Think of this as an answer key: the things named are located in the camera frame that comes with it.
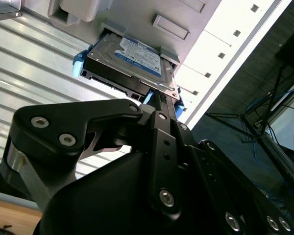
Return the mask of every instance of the black stand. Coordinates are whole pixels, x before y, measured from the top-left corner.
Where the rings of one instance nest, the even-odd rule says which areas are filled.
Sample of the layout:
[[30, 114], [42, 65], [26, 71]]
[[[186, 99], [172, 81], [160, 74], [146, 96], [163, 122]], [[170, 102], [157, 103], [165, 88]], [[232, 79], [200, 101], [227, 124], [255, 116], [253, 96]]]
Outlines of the black stand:
[[[252, 138], [252, 141], [243, 141], [243, 143], [251, 143], [251, 142], [258, 142], [259, 145], [263, 148], [265, 153], [268, 155], [270, 160], [273, 162], [273, 164], [276, 166], [278, 171], [281, 173], [281, 175], [286, 179], [292, 190], [294, 191], [294, 164], [291, 162], [291, 160], [288, 158], [288, 156], [281, 150], [281, 148], [274, 143], [272, 139], [268, 137], [268, 135], [265, 133], [266, 126], [268, 124], [268, 119], [271, 114], [271, 109], [274, 105], [274, 99], [276, 96], [277, 88], [279, 86], [282, 72], [284, 70], [285, 66], [282, 66], [279, 70], [273, 91], [268, 94], [264, 99], [257, 102], [256, 104], [253, 104], [251, 107], [248, 107], [248, 109], [241, 115], [238, 114], [222, 114], [222, 113], [205, 113], [206, 116], [212, 118], [213, 120], [216, 120], [231, 129]], [[260, 131], [257, 131], [246, 119], [247, 115], [257, 110], [257, 108], [264, 105], [269, 100], [269, 105], [267, 108], [267, 111], [265, 113], [265, 118], [262, 121], [262, 125], [259, 128]], [[220, 119], [220, 118], [234, 118], [239, 119], [242, 121], [242, 123], [246, 126], [247, 130], [249, 130], [250, 133], [241, 130], [237, 128], [236, 126], [233, 126], [226, 121]]]
[[[132, 151], [74, 178], [81, 156], [122, 145]], [[118, 99], [17, 110], [1, 170], [43, 211], [36, 235], [294, 234], [215, 144], [194, 141], [157, 91], [140, 107]]]

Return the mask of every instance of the metal bar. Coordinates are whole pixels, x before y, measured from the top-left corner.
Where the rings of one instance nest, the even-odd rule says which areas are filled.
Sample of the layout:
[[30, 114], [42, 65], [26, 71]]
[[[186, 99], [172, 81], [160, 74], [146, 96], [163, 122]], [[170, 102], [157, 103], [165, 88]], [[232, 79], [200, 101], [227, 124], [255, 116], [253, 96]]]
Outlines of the metal bar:
[[237, 132], [240, 132], [240, 133], [243, 134], [243, 135], [246, 135], [246, 136], [248, 136], [248, 137], [253, 138], [253, 136], [252, 136], [251, 134], [249, 134], [249, 133], [247, 133], [247, 132], [245, 132], [245, 131], [243, 131], [243, 130], [237, 128], [236, 126], [233, 126], [233, 125], [227, 123], [226, 121], [223, 121], [223, 120], [221, 120], [221, 119], [219, 119], [219, 118], [217, 118], [217, 117], [214, 117], [214, 116], [212, 116], [212, 115], [210, 115], [210, 114], [208, 114], [208, 113], [205, 113], [205, 115], [208, 116], [208, 117], [210, 117], [210, 118], [212, 118], [213, 120], [216, 120], [216, 121], [218, 121], [218, 122], [220, 122], [220, 123], [222, 123], [222, 124], [224, 124], [224, 125], [226, 125], [226, 126], [232, 128], [233, 130], [235, 130], [235, 131], [237, 131]]
[[209, 113], [217, 118], [238, 118], [238, 114]]
[[[241, 117], [241, 120], [245, 123], [246, 127], [253, 135], [258, 135], [258, 133], [249, 124], [245, 117]], [[266, 134], [262, 135], [261, 138], [257, 138], [256, 140], [260, 144], [264, 152], [268, 155], [269, 159], [273, 162], [275, 167], [278, 169], [282, 177], [286, 179], [287, 183], [294, 191], [293, 162], [288, 158], [288, 156], [283, 152], [283, 150], [276, 143], [274, 143], [274, 141]]]
[[273, 88], [273, 91], [272, 91], [272, 95], [271, 95], [271, 98], [270, 98], [270, 103], [269, 103], [269, 106], [268, 106], [268, 109], [267, 109], [267, 112], [266, 112], [266, 115], [265, 115], [265, 118], [264, 118], [264, 122], [263, 122], [264, 125], [261, 128], [260, 135], [263, 135], [265, 133], [266, 126], [267, 126], [266, 124], [268, 123], [268, 119], [269, 119], [270, 113], [271, 113], [271, 108], [273, 107], [273, 102], [274, 102], [275, 94], [276, 94], [276, 91], [278, 90], [278, 86], [280, 84], [282, 73], [283, 73], [283, 70], [284, 70], [285, 67], [286, 67], [286, 65], [283, 65], [280, 68], [279, 74], [278, 74], [278, 76], [276, 78], [276, 82], [275, 82], [275, 85], [274, 85], [274, 88]]
[[249, 108], [247, 111], [244, 112], [244, 115], [250, 114], [254, 112], [256, 109], [258, 109], [260, 106], [262, 106], [264, 103], [267, 102], [267, 100], [272, 96], [272, 93], [268, 96], [266, 96], [263, 100], [259, 101], [258, 103], [254, 104], [251, 108]]

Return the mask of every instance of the blue cable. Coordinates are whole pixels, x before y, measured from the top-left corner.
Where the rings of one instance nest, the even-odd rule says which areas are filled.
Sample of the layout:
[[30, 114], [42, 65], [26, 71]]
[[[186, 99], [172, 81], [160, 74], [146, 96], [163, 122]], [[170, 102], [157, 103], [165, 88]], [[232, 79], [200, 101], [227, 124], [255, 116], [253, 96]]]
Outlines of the blue cable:
[[[294, 89], [292, 89], [292, 90], [290, 90], [290, 91], [288, 91], [288, 92], [284, 92], [284, 93], [282, 93], [282, 94], [277, 95], [277, 96], [275, 97], [275, 99], [280, 98], [280, 97], [284, 96], [285, 94], [288, 94], [288, 93], [291, 93], [291, 92], [294, 92]], [[253, 102], [251, 102], [251, 103], [248, 105], [246, 111], [248, 111], [248, 110], [250, 109], [251, 106], [253, 106], [254, 104], [256, 104], [256, 103], [258, 103], [258, 102], [260, 102], [260, 101], [262, 101], [262, 100], [265, 99], [265, 98], [266, 98], [266, 97], [259, 98], [259, 99], [257, 99], [257, 100], [254, 100]]]
[[254, 147], [254, 159], [255, 159], [255, 161], [256, 161], [259, 165], [261, 165], [263, 168], [267, 169], [268, 171], [270, 171], [270, 172], [274, 172], [273, 169], [269, 168], [269, 167], [266, 166], [266, 165], [263, 165], [263, 164], [257, 159], [257, 157], [256, 157], [256, 146], [255, 146], [255, 143], [253, 143], [253, 147]]

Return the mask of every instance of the screw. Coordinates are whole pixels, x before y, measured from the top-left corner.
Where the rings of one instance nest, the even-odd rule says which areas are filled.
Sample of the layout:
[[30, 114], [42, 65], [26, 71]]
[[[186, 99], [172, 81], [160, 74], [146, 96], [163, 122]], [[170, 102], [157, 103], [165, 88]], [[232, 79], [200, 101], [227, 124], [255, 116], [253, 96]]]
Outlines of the screw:
[[182, 127], [182, 129], [183, 129], [184, 131], [186, 131], [186, 130], [187, 130], [187, 126], [186, 126], [185, 124], [183, 124], [183, 123], [180, 123], [180, 126]]
[[274, 230], [279, 231], [279, 226], [270, 216], [267, 216], [267, 221]]
[[287, 231], [291, 231], [289, 224], [283, 218], [279, 217], [279, 221], [282, 224], [283, 228], [285, 228]]
[[160, 117], [161, 119], [163, 119], [163, 120], [166, 120], [166, 119], [167, 119], [167, 117], [164, 116], [163, 114], [159, 114], [159, 117]]
[[237, 222], [236, 218], [229, 212], [225, 213], [225, 220], [234, 231], [238, 232], [240, 230], [240, 224]]
[[72, 146], [76, 143], [76, 139], [70, 134], [62, 134], [59, 137], [60, 143], [65, 146]]
[[167, 206], [167, 207], [173, 207], [173, 205], [174, 205], [174, 198], [173, 198], [172, 194], [169, 191], [167, 191], [165, 189], [161, 190], [160, 193], [159, 193], [159, 197], [160, 197], [161, 202], [165, 206]]
[[37, 128], [45, 128], [49, 126], [48, 120], [44, 117], [33, 117], [30, 122], [34, 127]]
[[211, 150], [216, 150], [209, 142], [207, 143], [207, 146], [211, 149]]
[[133, 106], [133, 105], [130, 105], [129, 108], [131, 110], [133, 110], [134, 112], [137, 112], [138, 111], [138, 109], [135, 106]]

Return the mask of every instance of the hard drive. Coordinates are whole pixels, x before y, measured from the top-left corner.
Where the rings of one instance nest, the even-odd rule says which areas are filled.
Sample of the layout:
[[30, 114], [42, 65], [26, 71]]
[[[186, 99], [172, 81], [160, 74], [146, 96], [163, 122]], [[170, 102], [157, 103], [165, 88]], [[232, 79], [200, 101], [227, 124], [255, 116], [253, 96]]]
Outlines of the hard drive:
[[138, 78], [140, 83], [179, 100], [170, 62], [161, 58], [157, 50], [135, 39], [109, 32], [88, 53], [87, 60], [89, 59], [128, 77]]

